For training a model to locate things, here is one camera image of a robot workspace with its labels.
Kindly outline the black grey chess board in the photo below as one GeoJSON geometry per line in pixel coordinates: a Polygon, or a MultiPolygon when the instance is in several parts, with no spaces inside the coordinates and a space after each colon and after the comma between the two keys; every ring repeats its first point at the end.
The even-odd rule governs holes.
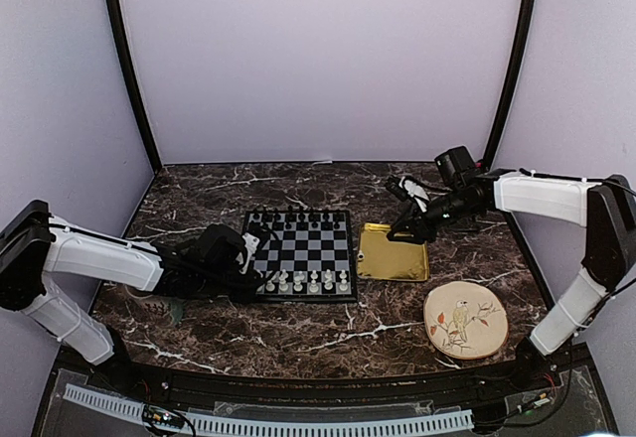
{"type": "Polygon", "coordinates": [[[276,235],[252,259],[253,268],[262,273],[267,281],[256,291],[258,303],[355,303],[358,298],[356,258],[353,247],[350,214],[345,210],[252,210],[244,215],[243,230],[252,225],[266,225],[276,235]],[[285,269],[289,291],[278,291],[280,271],[285,269]],[[326,279],[324,273],[331,269],[333,277],[326,279]],[[311,293],[308,289],[310,273],[318,272],[316,280],[319,290],[311,293]],[[341,270],[347,271],[347,280],[341,280],[341,270]],[[297,271],[305,272],[303,289],[295,292],[294,277],[297,271]],[[322,283],[334,282],[334,292],[323,292],[322,283]],[[265,284],[275,284],[273,292],[265,290],[265,284]],[[346,292],[339,289],[341,282],[347,282],[346,292]]]}

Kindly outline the white chess piece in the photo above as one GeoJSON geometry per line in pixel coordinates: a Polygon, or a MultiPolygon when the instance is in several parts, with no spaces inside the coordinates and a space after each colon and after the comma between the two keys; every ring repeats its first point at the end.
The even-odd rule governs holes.
{"type": "Polygon", "coordinates": [[[315,279],[312,279],[311,282],[309,283],[308,289],[311,293],[317,293],[319,290],[319,286],[316,282],[315,279]]]}

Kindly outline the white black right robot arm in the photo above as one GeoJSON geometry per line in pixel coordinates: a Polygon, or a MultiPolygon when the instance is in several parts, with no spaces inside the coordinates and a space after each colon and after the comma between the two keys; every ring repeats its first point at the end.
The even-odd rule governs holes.
{"type": "Polygon", "coordinates": [[[446,150],[434,164],[442,180],[435,197],[411,175],[388,178],[387,189],[406,204],[389,240],[432,243],[454,222],[498,212],[554,232],[545,245],[537,230],[522,236],[542,271],[572,273],[570,280],[550,280],[556,303],[526,339],[533,353],[508,367],[507,382],[527,391],[546,373],[541,356],[554,353],[589,326],[607,301],[634,285],[635,190],[621,174],[589,178],[489,169],[464,146],[446,150]]]}

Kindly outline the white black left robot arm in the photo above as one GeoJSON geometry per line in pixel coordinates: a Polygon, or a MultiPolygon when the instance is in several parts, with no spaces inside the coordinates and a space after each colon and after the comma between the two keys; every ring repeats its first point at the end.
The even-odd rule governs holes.
{"type": "Polygon", "coordinates": [[[81,227],[33,200],[1,232],[1,306],[32,318],[86,362],[101,366],[102,378],[116,391],[130,393],[140,384],[140,372],[127,361],[125,345],[57,277],[86,277],[182,300],[218,294],[250,299],[266,280],[253,262],[270,238],[262,226],[239,233],[213,223],[176,245],[152,244],[81,227]]]}

